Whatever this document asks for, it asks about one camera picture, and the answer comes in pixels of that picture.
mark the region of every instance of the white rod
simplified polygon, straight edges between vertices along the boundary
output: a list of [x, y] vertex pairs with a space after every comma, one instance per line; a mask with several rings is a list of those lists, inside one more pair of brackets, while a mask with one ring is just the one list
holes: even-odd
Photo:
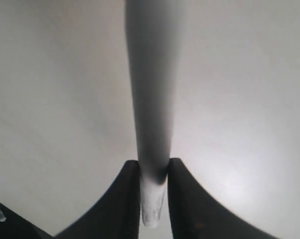
[[181, 0], [126, 0], [141, 207], [145, 226], [160, 219], [173, 129]]

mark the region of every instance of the white surface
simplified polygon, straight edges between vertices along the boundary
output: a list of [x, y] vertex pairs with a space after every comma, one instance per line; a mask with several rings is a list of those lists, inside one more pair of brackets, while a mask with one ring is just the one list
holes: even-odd
[[[188, 4], [172, 156], [241, 218], [300, 239], [300, 0]], [[0, 201], [55, 234], [131, 158], [123, 1], [0, 0]], [[171, 238], [164, 205], [141, 239]]]

